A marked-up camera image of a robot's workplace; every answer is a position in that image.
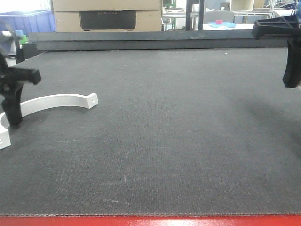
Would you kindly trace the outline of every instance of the curved white part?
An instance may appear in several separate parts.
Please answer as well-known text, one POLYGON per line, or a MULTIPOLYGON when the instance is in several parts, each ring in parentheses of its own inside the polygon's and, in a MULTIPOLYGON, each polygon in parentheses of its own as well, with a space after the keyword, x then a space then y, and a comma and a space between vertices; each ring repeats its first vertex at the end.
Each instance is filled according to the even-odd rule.
MULTIPOLYGON (((98 104, 97 94, 92 93, 88 96, 79 94, 57 94, 36 99, 28 100, 21 103, 22 117, 54 107, 76 106, 90 109, 98 104)), ((0 149, 11 146, 8 120, 5 113, 0 114, 0 149)))

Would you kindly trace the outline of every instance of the gray platform edge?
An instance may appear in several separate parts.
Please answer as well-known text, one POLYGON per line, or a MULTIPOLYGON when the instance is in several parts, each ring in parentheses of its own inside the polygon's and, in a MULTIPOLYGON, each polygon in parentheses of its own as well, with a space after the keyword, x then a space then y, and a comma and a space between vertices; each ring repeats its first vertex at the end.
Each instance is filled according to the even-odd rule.
POLYGON ((286 37, 255 40, 252 30, 31 33, 42 51, 286 47, 286 37))

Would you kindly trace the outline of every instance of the red table edge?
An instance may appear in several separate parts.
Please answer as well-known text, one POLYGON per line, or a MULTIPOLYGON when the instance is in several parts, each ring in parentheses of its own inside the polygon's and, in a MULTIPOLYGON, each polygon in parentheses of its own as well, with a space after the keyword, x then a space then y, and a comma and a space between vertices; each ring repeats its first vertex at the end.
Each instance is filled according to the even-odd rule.
POLYGON ((301 215, 1 216, 0 226, 301 226, 301 215))

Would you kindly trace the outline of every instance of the dark gray fabric surface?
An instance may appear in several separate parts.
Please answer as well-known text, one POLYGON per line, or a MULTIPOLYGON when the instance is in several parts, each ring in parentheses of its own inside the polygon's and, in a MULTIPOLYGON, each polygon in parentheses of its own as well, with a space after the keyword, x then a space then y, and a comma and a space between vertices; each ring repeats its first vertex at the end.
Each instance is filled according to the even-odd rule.
POLYGON ((62 52, 19 66, 26 117, 0 151, 1 215, 301 213, 301 90, 286 49, 62 52))

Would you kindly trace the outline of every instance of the blue crate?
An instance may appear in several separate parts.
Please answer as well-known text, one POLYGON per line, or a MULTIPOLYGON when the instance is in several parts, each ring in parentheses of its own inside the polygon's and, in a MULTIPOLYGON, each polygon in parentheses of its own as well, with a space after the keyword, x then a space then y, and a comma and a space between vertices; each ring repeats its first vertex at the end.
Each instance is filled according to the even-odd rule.
MULTIPOLYGON (((10 24, 14 30, 23 30, 24 35, 33 32, 54 32, 55 18, 51 10, 0 13, 0 20, 10 24)), ((0 25, 0 31, 7 30, 0 25)))

